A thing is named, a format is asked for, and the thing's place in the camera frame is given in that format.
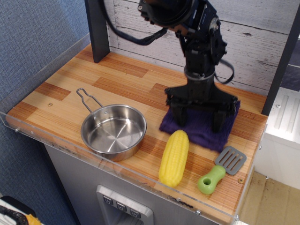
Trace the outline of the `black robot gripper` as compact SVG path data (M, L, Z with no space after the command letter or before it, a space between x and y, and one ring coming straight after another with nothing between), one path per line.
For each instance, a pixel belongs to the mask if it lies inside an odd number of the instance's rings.
M220 90L213 78L190 80L183 86L165 89L166 104L172 107L175 122L183 127L188 118L187 108L213 111L213 132L220 132L226 114L235 114L238 98Z

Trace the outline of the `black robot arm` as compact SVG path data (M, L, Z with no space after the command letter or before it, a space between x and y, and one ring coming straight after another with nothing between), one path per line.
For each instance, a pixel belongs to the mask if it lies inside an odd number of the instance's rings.
M219 132L236 112L237 97L215 85L215 67L223 63L227 43L220 32L216 9L207 0L142 0L138 10L151 24L172 30L186 59L187 84L165 89L166 103L178 125L187 121L187 109L213 113L212 130Z

